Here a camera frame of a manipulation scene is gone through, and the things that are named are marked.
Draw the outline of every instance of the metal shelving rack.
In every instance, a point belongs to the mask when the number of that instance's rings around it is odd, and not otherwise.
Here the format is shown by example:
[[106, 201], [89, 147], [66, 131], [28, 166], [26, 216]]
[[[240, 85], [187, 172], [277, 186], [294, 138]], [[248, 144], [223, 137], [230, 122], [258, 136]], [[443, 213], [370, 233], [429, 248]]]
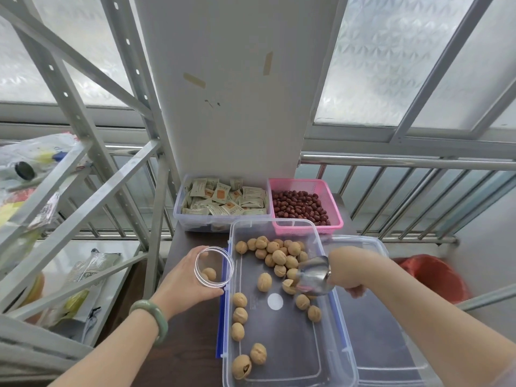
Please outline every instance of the metal shelving rack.
[[[87, 355], [91, 347], [29, 325], [23, 320], [143, 259], [147, 259], [144, 298], [149, 298], [156, 286], [166, 193], [168, 190], [172, 200], [175, 200], [175, 187], [181, 184], [130, 2], [101, 2], [134, 95], [49, 30], [41, 22], [32, 0], [0, 0], [0, 15], [15, 28], [75, 135], [80, 139], [23, 207], [0, 227], [0, 249], [8, 247], [26, 230], [55, 191], [62, 190], [63, 185], [67, 189], [77, 178], [85, 180], [81, 172], [71, 175], [83, 156], [88, 155], [92, 160], [94, 170], [103, 183], [83, 205], [76, 207], [74, 213], [66, 219], [66, 225], [60, 225], [48, 234], [39, 247], [33, 249], [0, 281], [0, 309], [7, 309], [27, 283], [76, 235], [81, 225], [88, 222], [94, 211], [105, 209], [106, 200], [113, 196], [125, 213], [142, 250], [133, 258], [89, 279], [0, 315], [0, 362], [43, 369], [50, 374], [65, 371]], [[150, 141], [120, 169], [100, 137], [63, 61], [141, 114]], [[148, 159], [154, 155], [158, 158], [158, 173], [155, 179], [152, 230], [149, 232], [126, 183], [139, 168], [148, 166]]]

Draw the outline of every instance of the metal scoop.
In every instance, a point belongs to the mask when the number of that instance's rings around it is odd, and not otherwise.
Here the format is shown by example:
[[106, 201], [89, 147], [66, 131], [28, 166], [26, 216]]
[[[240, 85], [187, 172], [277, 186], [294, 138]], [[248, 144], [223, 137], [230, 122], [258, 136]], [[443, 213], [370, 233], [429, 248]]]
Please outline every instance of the metal scoop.
[[328, 283], [331, 274], [330, 262], [325, 255], [301, 262], [297, 268], [293, 286], [296, 290], [310, 296], [323, 296], [335, 287]]

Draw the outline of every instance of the clear plastic cup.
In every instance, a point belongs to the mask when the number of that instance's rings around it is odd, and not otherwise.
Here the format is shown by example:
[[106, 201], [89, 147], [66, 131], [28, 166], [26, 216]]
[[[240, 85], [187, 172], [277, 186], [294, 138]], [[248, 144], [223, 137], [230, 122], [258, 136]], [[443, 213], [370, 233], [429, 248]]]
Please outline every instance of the clear plastic cup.
[[[225, 286], [235, 271], [235, 263], [227, 251], [221, 247], [211, 246], [197, 254], [195, 260], [195, 276], [201, 284], [210, 288], [222, 288]], [[204, 279], [201, 273], [205, 272], [207, 276], [215, 274], [213, 280]]]

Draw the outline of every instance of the white circular sticker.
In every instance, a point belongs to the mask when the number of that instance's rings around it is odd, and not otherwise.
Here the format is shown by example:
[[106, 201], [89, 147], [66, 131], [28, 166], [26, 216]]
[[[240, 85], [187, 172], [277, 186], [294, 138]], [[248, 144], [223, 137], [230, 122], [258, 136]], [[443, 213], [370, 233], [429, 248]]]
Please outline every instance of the white circular sticker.
[[283, 306], [283, 298], [277, 293], [272, 293], [267, 298], [267, 304], [272, 310], [277, 311]]

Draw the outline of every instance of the hand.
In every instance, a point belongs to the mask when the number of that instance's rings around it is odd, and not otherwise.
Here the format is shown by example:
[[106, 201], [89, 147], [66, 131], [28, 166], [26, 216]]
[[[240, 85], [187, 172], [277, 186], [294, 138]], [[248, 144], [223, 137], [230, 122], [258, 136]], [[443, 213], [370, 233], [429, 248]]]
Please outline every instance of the hand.
[[163, 312], [165, 318], [170, 319], [197, 303], [221, 296], [221, 288], [203, 286], [196, 278], [195, 260], [197, 255], [208, 246], [199, 246], [190, 252], [164, 278], [151, 301]]
[[332, 250], [328, 255], [331, 266], [329, 282], [342, 286], [353, 299], [364, 295], [368, 266], [381, 255], [358, 247], [346, 246]]

